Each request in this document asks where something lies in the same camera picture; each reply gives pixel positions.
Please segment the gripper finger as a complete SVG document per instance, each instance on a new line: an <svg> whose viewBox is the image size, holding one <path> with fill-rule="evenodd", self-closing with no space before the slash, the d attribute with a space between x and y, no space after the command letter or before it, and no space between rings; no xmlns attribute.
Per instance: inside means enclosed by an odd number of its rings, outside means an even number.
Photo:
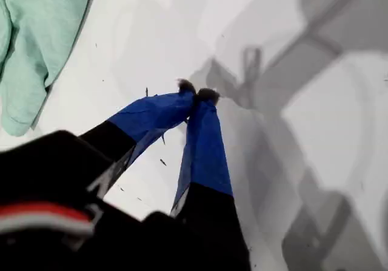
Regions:
<svg viewBox="0 0 388 271"><path fill-rule="evenodd" d="M189 270L250 270L239 223L216 104L201 89L187 124L173 205L179 252Z"/></svg>
<svg viewBox="0 0 388 271"><path fill-rule="evenodd" d="M184 122L194 108L195 87L178 81L176 93L146 96L127 105L80 138L113 162L87 187L102 198L134 161L165 132Z"/></svg>

